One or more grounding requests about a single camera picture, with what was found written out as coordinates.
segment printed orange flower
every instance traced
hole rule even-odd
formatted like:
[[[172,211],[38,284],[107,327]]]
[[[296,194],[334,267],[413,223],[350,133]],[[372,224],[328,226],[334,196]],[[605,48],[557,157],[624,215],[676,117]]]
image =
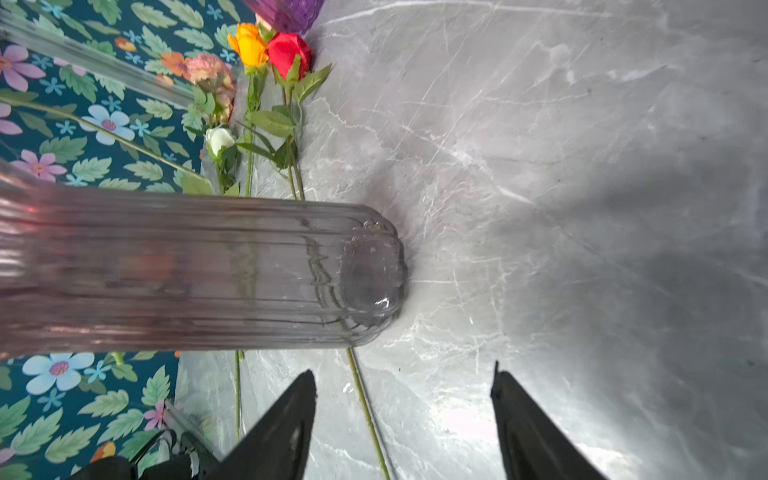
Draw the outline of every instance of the printed orange flower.
[[[136,51],[136,45],[132,44],[130,41],[128,41],[127,38],[116,38],[114,40],[114,44],[118,46],[119,49],[125,50],[125,51]]]
[[[183,77],[187,74],[187,60],[177,51],[163,53],[161,63],[168,67],[172,74],[178,77]]]
[[[269,58],[266,56],[266,43],[261,38],[258,27],[252,23],[237,24],[237,35],[229,34],[227,40],[246,67],[260,67]]]

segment printed pink flower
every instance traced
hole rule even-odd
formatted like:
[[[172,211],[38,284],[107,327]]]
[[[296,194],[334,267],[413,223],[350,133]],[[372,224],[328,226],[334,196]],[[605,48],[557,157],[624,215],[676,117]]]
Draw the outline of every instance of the printed pink flower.
[[[24,161],[12,161],[11,165],[19,170],[29,172],[42,180],[53,182],[56,181],[55,175],[67,173],[66,168],[61,165],[54,165],[56,161],[56,155],[54,154],[43,154],[40,156],[40,161],[38,161],[38,156],[32,151],[22,150],[22,159]]]
[[[149,420],[144,430],[152,430],[154,427],[162,429],[165,427],[163,423],[163,415],[165,414],[165,400],[161,400],[154,405],[154,410],[144,412],[144,417]]]
[[[11,105],[0,104],[0,118],[8,117],[11,114]],[[10,120],[0,120],[0,134],[18,135],[22,128]]]
[[[5,76],[5,82],[14,90],[27,91],[29,82],[24,77],[43,78],[45,76],[45,72],[40,68],[22,63],[27,58],[29,58],[29,52],[21,45],[9,45],[0,56],[0,74]]]

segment rose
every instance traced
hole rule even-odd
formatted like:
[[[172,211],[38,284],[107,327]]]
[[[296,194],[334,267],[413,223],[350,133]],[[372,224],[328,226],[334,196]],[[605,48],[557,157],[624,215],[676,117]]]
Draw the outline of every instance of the rose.
[[[208,152],[212,158],[218,158],[222,148],[229,148],[235,145],[235,139],[232,132],[227,127],[209,128],[205,132],[205,143],[208,146]]]
[[[266,62],[266,43],[257,26],[251,23],[237,24],[237,34],[227,35],[230,47],[240,55],[246,67],[260,67]]]
[[[299,79],[304,78],[312,63],[312,49],[295,33],[279,33],[270,40],[267,45],[267,54],[270,63],[277,68],[280,75],[285,78],[293,66],[293,60],[297,55],[301,57],[299,63]]]

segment flower stem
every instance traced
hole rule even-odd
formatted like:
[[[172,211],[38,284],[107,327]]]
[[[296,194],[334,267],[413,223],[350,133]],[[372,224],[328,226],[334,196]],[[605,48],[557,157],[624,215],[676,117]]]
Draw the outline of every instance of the flower stem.
[[[85,125],[87,125],[87,126],[89,126],[91,128],[94,128],[96,131],[100,131],[102,134],[107,135],[108,137],[114,138],[115,140],[119,141],[123,145],[131,147],[131,148],[135,149],[136,151],[140,151],[142,154],[147,155],[148,157],[152,157],[153,159],[155,159],[155,160],[157,160],[157,161],[159,161],[159,162],[161,162],[163,164],[166,164],[169,167],[173,167],[176,170],[183,171],[185,174],[190,175],[192,177],[197,177],[197,178],[199,178],[201,180],[207,181],[205,177],[203,177],[202,175],[194,172],[193,170],[191,170],[189,168],[186,168],[186,167],[182,167],[179,164],[175,164],[174,162],[172,162],[170,160],[167,160],[167,159],[163,158],[162,156],[160,156],[158,154],[155,154],[152,150],[149,150],[148,148],[140,147],[139,145],[136,145],[134,142],[126,140],[123,137],[121,137],[120,135],[116,135],[113,132],[110,132],[109,130],[107,130],[106,128],[100,127],[99,125],[92,124],[90,121],[83,120],[82,118],[78,117],[75,114],[71,114],[68,111],[64,111],[64,110],[62,110],[60,108],[56,108],[56,107],[49,107],[49,106],[43,105],[43,104],[36,104],[34,102],[17,100],[16,98],[6,97],[6,96],[4,96],[2,94],[0,94],[0,100],[4,101],[4,102],[6,102],[6,103],[8,103],[10,105],[15,105],[17,107],[26,107],[26,108],[31,108],[32,110],[44,111],[46,113],[53,114],[53,115],[56,115],[56,116],[59,116],[59,117],[62,117],[62,118],[68,118],[68,119],[76,121],[76,122],[78,122],[80,124],[85,124]]]

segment clear ribbed glass vase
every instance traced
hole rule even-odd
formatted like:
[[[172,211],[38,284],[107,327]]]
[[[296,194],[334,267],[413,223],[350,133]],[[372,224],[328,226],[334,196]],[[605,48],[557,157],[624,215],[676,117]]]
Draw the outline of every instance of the clear ribbed glass vase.
[[[406,273],[368,207],[74,188],[0,161],[0,356],[358,346]]]

